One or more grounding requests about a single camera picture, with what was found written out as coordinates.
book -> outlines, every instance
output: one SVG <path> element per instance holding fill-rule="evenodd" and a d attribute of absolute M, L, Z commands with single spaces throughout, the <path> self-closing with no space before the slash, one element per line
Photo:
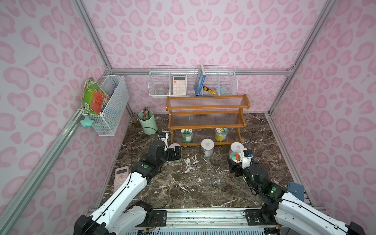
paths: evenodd
<path fill-rule="evenodd" d="M 197 74 L 196 82 L 194 83 L 194 93 L 199 96 L 204 86 L 206 72 L 203 65 L 200 65 L 199 72 Z"/>
<path fill-rule="evenodd" d="M 98 83 L 91 77 L 85 82 L 81 98 L 81 108 L 89 114 L 99 114 L 103 112 L 110 96 L 103 91 Z"/>

white wire basket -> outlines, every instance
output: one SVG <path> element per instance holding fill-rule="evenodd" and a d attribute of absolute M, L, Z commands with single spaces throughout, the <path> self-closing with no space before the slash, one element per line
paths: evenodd
<path fill-rule="evenodd" d="M 194 84 L 199 68 L 200 65 L 149 66 L 147 79 L 149 95 L 157 98 L 177 96 L 173 94 L 173 76 L 186 76 L 186 96 L 196 96 Z M 235 66 L 204 65 L 204 69 L 206 72 L 204 86 L 216 92 L 218 96 L 236 96 L 238 94 L 238 79 Z M 228 92 L 221 94 L 221 90 L 227 90 Z M 202 89 L 200 96 L 213 95 Z"/>
<path fill-rule="evenodd" d="M 111 95 L 103 112 L 100 114 L 85 113 L 84 115 L 87 115 L 94 121 L 92 127 L 99 136 L 115 136 L 120 119 L 129 100 L 127 84 L 123 76 L 108 75 L 100 87 L 109 95 L 114 89 L 115 91 Z"/>

pink wall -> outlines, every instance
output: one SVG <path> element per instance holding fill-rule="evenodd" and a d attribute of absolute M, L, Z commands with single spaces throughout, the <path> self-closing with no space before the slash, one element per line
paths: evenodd
<path fill-rule="evenodd" d="M 69 0 L 0 2 L 2 213 L 104 67 Z"/>
<path fill-rule="evenodd" d="M 78 217 L 95 208 L 111 173 L 130 116 L 116 135 L 99 137 L 80 126 L 13 228 L 11 235 L 72 234 Z"/>
<path fill-rule="evenodd" d="M 376 3 L 342 0 L 274 122 L 313 200 L 376 230 Z"/>
<path fill-rule="evenodd" d="M 238 76 L 238 95 L 247 94 L 251 107 L 245 112 L 267 112 L 286 76 Z M 167 114 L 166 99 L 149 96 L 147 76 L 125 76 L 132 112 L 149 106 L 155 114 Z"/>
<path fill-rule="evenodd" d="M 324 0 L 85 0 L 115 68 L 289 68 Z"/>

blue book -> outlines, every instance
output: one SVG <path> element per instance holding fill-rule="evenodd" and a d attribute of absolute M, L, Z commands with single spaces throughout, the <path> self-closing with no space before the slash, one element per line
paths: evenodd
<path fill-rule="evenodd" d="M 204 66 L 201 65 L 199 72 L 197 74 L 196 82 L 194 83 L 194 93 L 199 96 L 201 94 L 202 88 L 204 86 L 204 81 L 206 77 L 206 72 Z"/>

pink calculator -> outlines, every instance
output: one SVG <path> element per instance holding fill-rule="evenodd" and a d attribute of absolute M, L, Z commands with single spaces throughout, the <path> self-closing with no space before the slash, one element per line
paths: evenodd
<path fill-rule="evenodd" d="M 120 167 L 115 169 L 114 193 L 125 182 L 129 174 L 129 167 Z"/>

